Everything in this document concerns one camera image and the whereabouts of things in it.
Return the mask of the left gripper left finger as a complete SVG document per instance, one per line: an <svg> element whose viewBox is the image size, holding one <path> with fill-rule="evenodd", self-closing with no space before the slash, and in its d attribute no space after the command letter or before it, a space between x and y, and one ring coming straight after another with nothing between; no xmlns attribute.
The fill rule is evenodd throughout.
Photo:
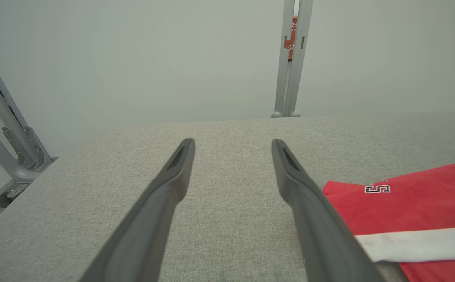
<svg viewBox="0 0 455 282"><path fill-rule="evenodd" d="M175 208L184 199L195 141L183 139L82 275L82 282L157 282Z"/></svg>

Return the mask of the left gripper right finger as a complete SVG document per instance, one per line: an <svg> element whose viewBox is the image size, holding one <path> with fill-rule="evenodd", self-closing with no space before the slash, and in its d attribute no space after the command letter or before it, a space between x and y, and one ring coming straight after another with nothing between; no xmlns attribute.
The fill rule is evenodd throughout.
<svg viewBox="0 0 455 282"><path fill-rule="evenodd" d="M277 185L291 207L310 282L383 282L374 266L320 187L287 144L272 141Z"/></svg>

